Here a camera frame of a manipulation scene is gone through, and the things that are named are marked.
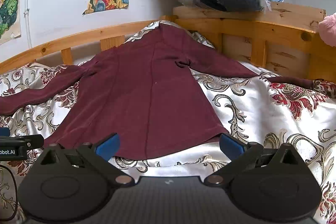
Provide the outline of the maroon long-sleeve sweater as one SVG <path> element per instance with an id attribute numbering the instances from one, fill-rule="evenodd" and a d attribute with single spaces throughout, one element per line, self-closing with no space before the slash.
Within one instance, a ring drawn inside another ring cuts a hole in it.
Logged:
<path id="1" fill-rule="evenodd" d="M 118 155 L 151 159 L 204 143 L 225 131 L 191 71 L 224 78 L 256 73 L 168 24 L 58 73 L 42 89 L 1 98 L 1 114 L 46 102 L 78 84 L 77 101 L 45 143 L 75 148 L 116 133 Z"/>

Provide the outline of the pink fluffy cloth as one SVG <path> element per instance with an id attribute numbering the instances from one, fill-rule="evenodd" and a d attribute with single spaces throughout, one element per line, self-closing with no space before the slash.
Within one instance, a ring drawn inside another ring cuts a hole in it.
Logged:
<path id="1" fill-rule="evenodd" d="M 336 46 L 336 14 L 328 15 L 318 24 L 321 39 L 331 47 Z"/>

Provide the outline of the wooden bed frame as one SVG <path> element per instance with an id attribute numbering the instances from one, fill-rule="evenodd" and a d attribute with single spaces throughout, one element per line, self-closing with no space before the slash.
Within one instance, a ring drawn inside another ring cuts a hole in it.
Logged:
<path id="1" fill-rule="evenodd" d="M 283 76 L 335 81 L 335 48 L 325 44 L 317 26 L 325 10 L 290 3 L 271 4 L 266 12 L 220 12 L 175 7 L 168 20 L 207 38 L 218 52 Z M 72 48 L 99 42 L 102 50 L 121 45 L 148 21 L 131 22 L 65 36 L 26 50 L 1 63 L 6 73 L 60 52 L 62 62 L 73 62 Z"/>

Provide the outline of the white wall pipe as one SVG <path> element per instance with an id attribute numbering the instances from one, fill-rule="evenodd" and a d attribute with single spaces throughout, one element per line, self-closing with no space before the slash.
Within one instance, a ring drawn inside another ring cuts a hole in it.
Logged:
<path id="1" fill-rule="evenodd" d="M 25 26 L 26 26 L 26 38 L 27 38 L 28 48 L 31 49 L 33 45 L 31 41 L 29 13 L 30 13 L 29 0 L 25 0 L 24 18 L 25 18 Z"/>

